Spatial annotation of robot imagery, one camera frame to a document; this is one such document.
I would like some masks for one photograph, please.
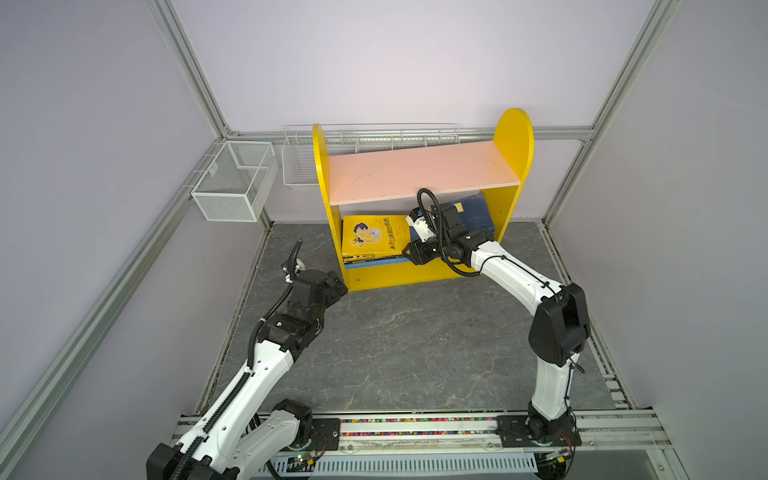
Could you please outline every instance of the yellow book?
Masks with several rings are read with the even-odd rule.
[[[400,255],[411,241],[405,215],[348,215],[342,226],[344,258]]]

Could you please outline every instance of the white wall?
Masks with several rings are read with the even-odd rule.
[[[17,480],[144,478],[152,450],[194,412],[260,236],[192,205]]]
[[[581,143],[576,140],[538,141],[531,171],[515,207],[514,218],[540,220],[563,180]],[[277,161],[282,164],[282,148],[275,147]],[[471,193],[455,194],[451,198]],[[390,200],[343,206],[342,214],[407,213],[415,207],[415,199]],[[282,172],[266,201],[270,218],[276,222],[325,223],[325,207],[320,190],[291,190],[283,184]]]
[[[765,476],[766,22],[683,2],[553,225],[695,480]]]
[[[141,1],[0,6],[0,428],[210,146]]]
[[[174,0],[230,126],[592,124],[653,0]]]
[[[141,0],[0,6],[0,428],[213,139]],[[260,240],[192,206],[16,478],[142,478]]]

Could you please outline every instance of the yellow side panel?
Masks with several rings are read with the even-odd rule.
[[[520,108],[510,108],[504,112],[496,126],[493,143],[520,179],[520,185],[516,187],[481,190],[496,226],[496,240],[501,241],[533,163],[533,126],[528,114]]]
[[[315,151],[315,168],[317,169],[317,180],[320,184],[320,192],[323,194],[323,204],[326,206],[326,215],[328,215],[328,224],[331,227],[331,236],[333,245],[336,247],[336,258],[339,259],[339,267],[344,273],[344,265],[341,261],[341,213],[338,207],[331,207],[328,204],[328,190],[330,186],[328,178],[328,146],[326,145],[326,136],[323,128],[319,124],[312,127],[312,145]]]

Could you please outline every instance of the metal profile bar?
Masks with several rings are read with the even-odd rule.
[[[219,351],[218,360],[214,365],[213,371],[211,371],[210,376],[208,377],[208,383],[205,385],[205,390],[203,390],[203,393],[200,395],[200,400],[197,402],[197,408],[195,411],[198,413],[202,412],[203,410],[207,410],[215,400],[214,391],[216,390],[216,385],[219,382],[221,367],[224,365],[224,359],[227,357],[227,353],[229,352],[230,346],[232,345],[232,339],[235,337],[235,331],[237,330],[237,326],[240,324],[240,317],[243,315],[245,301],[248,297],[248,293],[250,292],[250,288],[253,285],[253,280],[256,279],[256,273],[259,271],[259,264],[261,263],[261,258],[264,255],[264,250],[266,249],[266,241],[270,238],[270,234],[272,233],[272,222],[268,219],[269,217],[266,215],[266,212],[262,211],[260,222],[263,229],[261,233],[261,240],[259,242],[259,249],[256,251],[256,256],[253,258],[253,263],[250,266],[248,278],[243,284],[243,288],[240,290],[240,296],[237,297],[237,308],[235,309],[235,313],[232,315],[232,322],[230,323],[229,330],[227,330],[227,336],[225,337],[224,344],[221,346],[221,351]]]
[[[458,139],[460,143],[473,141],[493,140],[493,134],[496,131],[493,127],[487,128],[459,128]],[[298,132],[291,132],[293,137],[298,137]],[[373,131],[373,130],[325,130],[327,136],[366,136],[376,134],[391,134],[391,131]],[[536,140],[590,140],[594,134],[592,127],[534,127],[533,135]],[[269,141],[273,144],[282,143],[286,139],[284,131],[262,131],[262,132],[237,132],[231,134],[228,140],[248,140],[248,141]]]
[[[566,283],[570,283],[572,281],[571,275],[568,273],[568,268],[565,266],[565,262],[563,261],[563,257],[560,254],[558,244],[552,236],[552,232],[543,224],[539,225],[539,232],[544,237],[547,250],[549,251],[550,257],[552,258],[555,268],[557,269],[561,278]],[[608,348],[605,345],[605,340],[600,332],[600,329],[594,321],[592,321],[591,325],[592,337],[589,339],[589,346],[592,349],[595,360],[598,362],[601,373],[604,372],[605,376],[610,376],[610,380],[618,382],[619,390],[624,395],[628,403],[627,407],[633,408],[637,402],[635,401],[635,397],[632,394],[632,391],[630,391],[627,387],[627,383],[624,381],[624,377],[616,370],[616,367],[614,366],[615,361],[613,360],[611,353],[608,351]]]
[[[578,410],[574,414],[583,445],[580,450],[645,450],[671,449],[664,428],[653,410]],[[399,455],[403,453],[500,452],[495,417],[498,415],[527,415],[526,412],[434,412],[389,413],[334,412],[314,415],[316,419],[342,420],[338,452],[327,455],[374,453]],[[200,419],[181,417],[171,439],[178,440]],[[386,419],[371,422],[372,419]],[[460,434],[433,435],[435,431],[457,430]],[[408,435],[376,435],[377,432],[409,432]],[[552,447],[515,448],[515,451],[550,452]]]
[[[578,181],[581,172],[589,162],[597,145],[600,143],[600,140],[615,118],[621,103],[627,97],[640,70],[654,50],[654,46],[658,39],[677,12],[680,2],[681,0],[656,0],[656,3],[650,10],[650,14],[648,14],[648,18],[645,20],[643,28],[640,30],[640,34],[637,36],[637,39],[632,46],[629,57],[621,68],[611,91],[608,93],[603,106],[595,118],[592,127],[594,131],[593,137],[588,139],[588,141],[585,141],[584,145],[579,149],[576,158],[568,168],[568,172],[565,174],[558,191],[555,193],[554,198],[547,209],[547,213],[544,217],[544,223],[546,225],[550,225],[560,212],[571,189]]]
[[[109,333],[192,204],[190,185],[197,183],[220,147],[218,141],[210,146],[0,434],[0,480],[11,478],[20,466]]]
[[[223,138],[229,135],[230,129],[227,126],[221,109],[216,103],[216,98],[208,85],[203,70],[194,56],[187,36],[181,27],[178,15],[169,0],[146,0],[147,6],[153,13],[157,25],[163,32],[171,53],[176,58],[192,93],[203,111],[203,115],[208,120],[210,129],[214,136]]]
[[[664,450],[664,457],[667,460],[667,464],[670,466],[672,473],[676,480],[688,480],[688,474],[683,468],[683,464],[680,462],[680,458],[677,457],[677,452],[670,449]]]

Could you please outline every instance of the book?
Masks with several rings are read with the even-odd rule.
[[[442,209],[448,208],[451,205],[456,205],[458,210],[458,216],[467,226],[468,232],[474,232],[476,230],[482,230],[490,238],[495,238],[496,226],[493,224],[491,218],[491,212],[488,211],[488,204],[485,202],[484,194],[471,195],[470,197],[460,198],[452,202],[446,202],[440,204]],[[414,240],[419,238],[419,235],[411,227],[411,236]]]
[[[405,215],[349,215],[342,227],[341,256],[345,262],[397,257],[410,241]]]
[[[344,268],[347,270],[350,270],[352,268],[364,268],[366,266],[379,266],[379,265],[392,265],[393,263],[408,263],[411,260],[408,260],[403,255],[399,257],[390,257],[390,258],[381,258],[378,260],[365,260],[365,261],[359,261],[354,263],[344,263]]]

